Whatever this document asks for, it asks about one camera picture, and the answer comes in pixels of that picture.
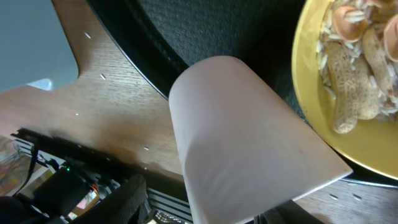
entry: wood grain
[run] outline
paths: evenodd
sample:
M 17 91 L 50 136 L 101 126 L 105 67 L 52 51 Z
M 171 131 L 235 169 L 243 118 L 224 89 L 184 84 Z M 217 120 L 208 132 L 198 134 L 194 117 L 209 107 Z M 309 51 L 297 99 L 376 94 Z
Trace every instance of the wood grain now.
M 25 86 L 0 93 L 0 134 L 28 128 L 181 174 L 168 102 L 127 61 L 84 0 L 53 4 L 80 76 L 55 91 Z
M 362 200 L 356 200 L 354 194 Z M 325 224 L 398 223 L 398 190 L 337 181 L 297 203 Z

